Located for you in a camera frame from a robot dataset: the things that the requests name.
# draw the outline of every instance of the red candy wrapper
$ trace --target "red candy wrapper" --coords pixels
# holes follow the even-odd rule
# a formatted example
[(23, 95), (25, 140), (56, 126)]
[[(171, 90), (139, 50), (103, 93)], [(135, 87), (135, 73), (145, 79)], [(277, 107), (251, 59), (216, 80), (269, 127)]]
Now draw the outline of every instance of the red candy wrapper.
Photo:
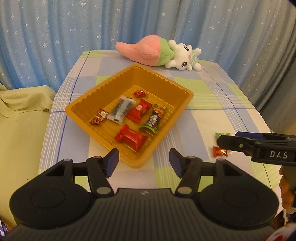
[(137, 91), (134, 93), (134, 96), (135, 96), (136, 98), (141, 98), (141, 97), (145, 97), (145, 96), (147, 96), (147, 94), (146, 94), (144, 91), (142, 91), (142, 90), (137, 90)]
[(152, 107), (152, 104), (144, 99), (140, 99), (140, 103), (132, 109), (126, 116), (131, 121), (140, 124), (142, 116)]
[(141, 149), (146, 139), (147, 136), (144, 136), (141, 133), (132, 130), (127, 124), (125, 124), (123, 128), (121, 128), (121, 130), (118, 132), (116, 137), (114, 137), (115, 141), (127, 144), (136, 152)]
[(106, 116), (108, 115), (108, 112), (102, 110), (102, 109), (99, 109), (98, 110), (98, 113), (89, 120), (89, 123), (90, 124), (101, 124), (102, 121), (106, 118)]
[(213, 154), (214, 154), (214, 157), (216, 156), (228, 156), (227, 155), (227, 150), (225, 149), (221, 149), (219, 147), (216, 147), (216, 146), (213, 146)]

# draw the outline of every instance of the pink carrot plush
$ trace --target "pink carrot plush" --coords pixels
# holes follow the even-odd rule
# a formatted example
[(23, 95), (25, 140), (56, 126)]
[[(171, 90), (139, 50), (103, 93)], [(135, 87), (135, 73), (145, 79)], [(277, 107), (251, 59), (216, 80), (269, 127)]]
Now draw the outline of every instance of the pink carrot plush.
[(136, 44), (117, 42), (115, 47), (128, 59), (149, 66), (165, 65), (190, 71), (202, 68), (197, 62), (197, 56), (201, 54), (199, 48), (192, 50), (191, 45), (176, 44), (174, 40), (166, 41), (157, 35), (148, 35)]

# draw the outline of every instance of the yellow plastic tray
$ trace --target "yellow plastic tray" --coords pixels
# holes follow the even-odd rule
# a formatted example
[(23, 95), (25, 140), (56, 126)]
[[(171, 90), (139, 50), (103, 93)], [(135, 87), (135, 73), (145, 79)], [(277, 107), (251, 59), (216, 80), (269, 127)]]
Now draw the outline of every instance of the yellow plastic tray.
[[(139, 125), (124, 118), (123, 125), (127, 124), (133, 130), (139, 131), (148, 137), (142, 148), (136, 153), (126, 144), (121, 144), (114, 140), (114, 137), (123, 125), (120, 126), (107, 119), (100, 125), (91, 125), (88, 121), (96, 115), (100, 108), (110, 112), (116, 106), (121, 95), (133, 98), (138, 104), (140, 99), (137, 99), (133, 93), (139, 89), (147, 93), (148, 96), (144, 97), (145, 100), (151, 104), (166, 105), (168, 110), (160, 121), (157, 134), (146, 128), (139, 131), (140, 125), (149, 119), (152, 109), (142, 117), (142, 122)], [(138, 168), (152, 155), (192, 97), (193, 93), (190, 90), (176, 82), (141, 65), (134, 64), (113, 75), (70, 103), (66, 107), (66, 113), (86, 133), (108, 150), (114, 147), (118, 148), (120, 159), (124, 163), (132, 168)]]

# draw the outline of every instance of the plush toy face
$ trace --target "plush toy face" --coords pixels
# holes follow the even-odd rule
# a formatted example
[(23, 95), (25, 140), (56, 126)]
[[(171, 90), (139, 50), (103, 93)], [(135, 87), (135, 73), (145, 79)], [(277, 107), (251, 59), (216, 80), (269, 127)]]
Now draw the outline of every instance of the plush toy face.
[(172, 60), (165, 64), (167, 68), (175, 67), (179, 70), (201, 70), (201, 66), (197, 63), (197, 56), (201, 54), (201, 50), (196, 48), (192, 50), (191, 45), (176, 44), (174, 40), (169, 40), (168, 45), (175, 55)]

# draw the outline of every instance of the red candy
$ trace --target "red candy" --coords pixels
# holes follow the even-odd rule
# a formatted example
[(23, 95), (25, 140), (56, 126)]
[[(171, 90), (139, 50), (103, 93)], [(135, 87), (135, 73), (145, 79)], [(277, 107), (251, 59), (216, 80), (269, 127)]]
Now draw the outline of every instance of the red candy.
[(140, 99), (140, 103), (127, 114), (127, 118), (140, 124), (142, 116), (152, 107), (152, 104), (144, 99)]
[(146, 139), (147, 136), (144, 136), (141, 133), (132, 130), (127, 124), (125, 124), (123, 128), (121, 128), (121, 130), (118, 132), (116, 137), (114, 137), (115, 141), (127, 144), (136, 152), (141, 149)]
[(141, 97), (145, 97), (147, 96), (147, 94), (142, 91), (142, 90), (137, 90), (135, 93), (134, 93), (134, 96), (137, 97), (137, 98), (141, 98)]
[(228, 156), (227, 155), (227, 150), (221, 149), (221, 148), (216, 147), (216, 146), (213, 146), (213, 154), (214, 154), (214, 157), (216, 157), (216, 156)]

